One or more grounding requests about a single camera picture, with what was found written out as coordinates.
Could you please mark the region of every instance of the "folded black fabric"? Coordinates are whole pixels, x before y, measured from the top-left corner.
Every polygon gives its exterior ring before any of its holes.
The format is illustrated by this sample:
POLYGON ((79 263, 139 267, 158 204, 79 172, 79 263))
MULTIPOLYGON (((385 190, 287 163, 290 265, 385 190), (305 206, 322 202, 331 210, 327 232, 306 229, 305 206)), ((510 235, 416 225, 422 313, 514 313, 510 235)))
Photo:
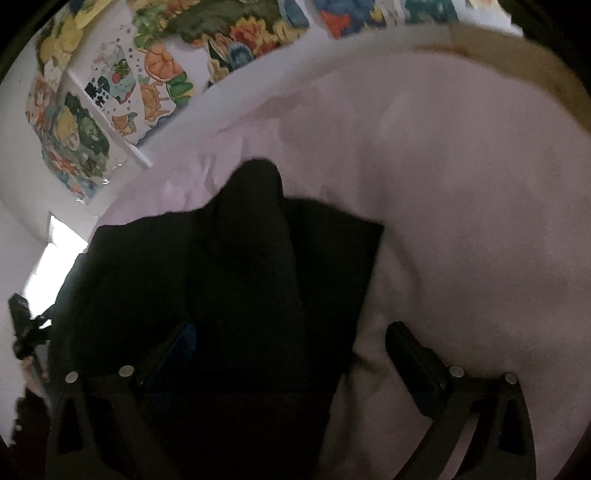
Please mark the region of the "folded black fabric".
POLYGON ((52 392, 71 370, 93 377, 138 365, 189 321, 190 368, 174 405, 154 415, 179 470, 309 476, 381 233, 284 198, 265 160, 243 164, 204 208, 102 226, 52 308, 52 392))

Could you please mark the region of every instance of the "pink fabric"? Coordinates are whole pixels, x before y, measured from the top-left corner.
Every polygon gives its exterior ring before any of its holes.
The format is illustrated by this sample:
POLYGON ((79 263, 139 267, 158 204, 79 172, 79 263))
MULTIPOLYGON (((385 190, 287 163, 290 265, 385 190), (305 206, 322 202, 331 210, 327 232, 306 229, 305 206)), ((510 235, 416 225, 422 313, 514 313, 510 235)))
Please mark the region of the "pink fabric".
POLYGON ((201 207, 241 161, 268 157, 287 195, 385 225, 320 476, 391 480, 430 424, 386 355, 394 320, 472 375, 515 372, 538 478, 558 473, 591 420, 591 138, 559 104, 463 59, 397 54, 271 98, 198 144, 167 135, 170 158, 102 224, 201 207))

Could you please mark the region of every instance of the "bright light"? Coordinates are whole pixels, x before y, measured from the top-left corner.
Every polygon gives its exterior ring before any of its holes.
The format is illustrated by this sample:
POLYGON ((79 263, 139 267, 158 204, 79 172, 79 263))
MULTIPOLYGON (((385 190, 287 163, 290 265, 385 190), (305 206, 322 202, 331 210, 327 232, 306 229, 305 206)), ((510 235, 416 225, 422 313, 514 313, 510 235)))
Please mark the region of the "bright light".
POLYGON ((42 314, 54 304, 76 257, 88 245, 54 216, 49 222, 49 239, 51 243, 46 246, 22 293, 29 302, 33 317, 42 314))

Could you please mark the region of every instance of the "pink tablecloth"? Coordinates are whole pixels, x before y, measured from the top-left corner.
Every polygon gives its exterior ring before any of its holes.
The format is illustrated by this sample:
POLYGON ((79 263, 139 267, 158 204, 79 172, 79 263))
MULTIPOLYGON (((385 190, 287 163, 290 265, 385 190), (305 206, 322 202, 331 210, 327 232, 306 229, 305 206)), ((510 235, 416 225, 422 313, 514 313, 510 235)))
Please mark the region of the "pink tablecloth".
POLYGON ((385 224, 321 476, 391 480, 427 430, 384 348, 402 319, 448 364, 517 373, 538 478, 554 477, 591 420, 591 138, 568 112, 477 64, 399 54, 348 63, 205 141, 188 128, 167 131, 174 151, 101 224, 201 207, 257 156, 287 195, 385 224))

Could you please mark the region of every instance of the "silver screw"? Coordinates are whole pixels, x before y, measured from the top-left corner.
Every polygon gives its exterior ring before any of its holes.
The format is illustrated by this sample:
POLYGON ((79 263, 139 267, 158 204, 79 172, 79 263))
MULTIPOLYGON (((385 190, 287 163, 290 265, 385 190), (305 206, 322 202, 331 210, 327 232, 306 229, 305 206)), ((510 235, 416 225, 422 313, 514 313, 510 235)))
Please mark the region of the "silver screw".
POLYGON ((131 377, 134 374, 134 367, 131 365, 124 365, 119 369, 119 376, 120 377, 131 377))
POLYGON ((76 380, 78 380, 77 372, 70 372, 66 375, 66 383, 74 383, 76 380))
POLYGON ((517 375, 512 373, 505 374, 505 381, 511 385, 515 385, 517 383, 517 375))
POLYGON ((466 375, 466 371, 462 367, 460 367, 459 365, 452 365, 449 368, 449 372, 451 373, 451 375, 453 377, 456 377, 456 378, 461 378, 464 375, 466 375))

